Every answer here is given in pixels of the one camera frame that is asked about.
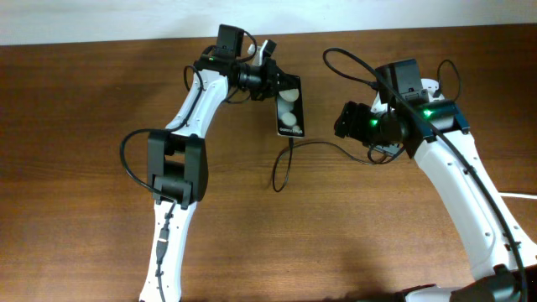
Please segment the black smartphone with white circles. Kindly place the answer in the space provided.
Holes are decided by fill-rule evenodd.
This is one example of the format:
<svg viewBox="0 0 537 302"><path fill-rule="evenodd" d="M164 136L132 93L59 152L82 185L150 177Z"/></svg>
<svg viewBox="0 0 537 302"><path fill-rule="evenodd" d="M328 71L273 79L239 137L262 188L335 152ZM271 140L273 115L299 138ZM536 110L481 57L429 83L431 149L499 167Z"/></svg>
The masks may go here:
<svg viewBox="0 0 537 302"><path fill-rule="evenodd" d="M293 75L298 85L276 96L277 132L280 136L303 138L305 136L305 119L301 90L301 79Z"/></svg>

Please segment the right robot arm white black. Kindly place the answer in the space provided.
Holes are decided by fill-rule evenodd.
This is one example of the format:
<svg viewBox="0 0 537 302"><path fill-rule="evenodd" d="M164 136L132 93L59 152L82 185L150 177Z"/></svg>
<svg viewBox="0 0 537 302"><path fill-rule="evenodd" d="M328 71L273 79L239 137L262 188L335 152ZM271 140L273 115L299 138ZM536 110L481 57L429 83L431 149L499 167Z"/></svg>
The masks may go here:
<svg viewBox="0 0 537 302"><path fill-rule="evenodd" d="M348 102L335 123L395 157L407 153L437 190L465 248L473 282L403 289L393 301L534 301L536 244L517 223L485 170L469 124L441 83L423 79L414 59L380 66L371 106Z"/></svg>

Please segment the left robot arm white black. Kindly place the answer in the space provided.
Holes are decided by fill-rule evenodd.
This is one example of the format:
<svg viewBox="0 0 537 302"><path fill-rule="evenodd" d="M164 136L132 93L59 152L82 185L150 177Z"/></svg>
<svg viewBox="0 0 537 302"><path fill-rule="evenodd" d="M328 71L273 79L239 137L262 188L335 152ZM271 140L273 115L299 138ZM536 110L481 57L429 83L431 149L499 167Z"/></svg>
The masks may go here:
<svg viewBox="0 0 537 302"><path fill-rule="evenodd" d="M163 129L149 130L148 178L154 199L154 238L149 269L139 295L142 301L179 301L181 267L192 217L208 186L206 134L219 106L231 90L245 91L253 101L290 91L299 96L295 75L284 73L273 59L276 43L253 44L241 56L247 31L222 24L214 45L189 65L193 78L174 119Z"/></svg>

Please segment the white power strip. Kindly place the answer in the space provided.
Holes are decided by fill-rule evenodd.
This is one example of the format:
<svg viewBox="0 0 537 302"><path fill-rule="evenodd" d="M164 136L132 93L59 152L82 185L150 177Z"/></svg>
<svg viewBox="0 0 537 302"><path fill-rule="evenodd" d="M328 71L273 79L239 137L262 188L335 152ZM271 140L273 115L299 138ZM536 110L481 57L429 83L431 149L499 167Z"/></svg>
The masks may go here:
<svg viewBox="0 0 537 302"><path fill-rule="evenodd" d="M422 83L423 88L427 90L429 102L438 102L438 101L445 100L444 95L441 92L440 93L437 92L440 87L440 84L438 81L433 80L433 79L422 78L421 83Z"/></svg>

